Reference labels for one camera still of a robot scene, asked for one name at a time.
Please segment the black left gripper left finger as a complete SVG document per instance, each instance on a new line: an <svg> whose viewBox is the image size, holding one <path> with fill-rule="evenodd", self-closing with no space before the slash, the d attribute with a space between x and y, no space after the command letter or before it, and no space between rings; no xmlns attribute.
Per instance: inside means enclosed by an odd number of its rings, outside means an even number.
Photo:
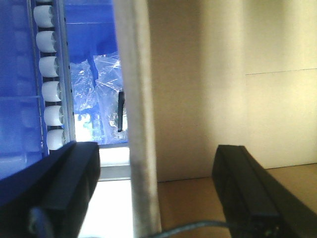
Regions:
<svg viewBox="0 0 317 238"><path fill-rule="evenodd" d="M72 141L29 166L1 168L1 237L78 237L100 173L95 142Z"/></svg>

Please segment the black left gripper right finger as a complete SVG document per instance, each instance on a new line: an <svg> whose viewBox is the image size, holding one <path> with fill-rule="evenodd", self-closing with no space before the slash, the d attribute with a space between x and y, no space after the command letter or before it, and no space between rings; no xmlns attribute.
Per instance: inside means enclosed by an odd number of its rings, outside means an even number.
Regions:
<svg viewBox="0 0 317 238"><path fill-rule="evenodd" d="M315 238L317 215L244 146L219 145L212 179L233 238Z"/></svg>

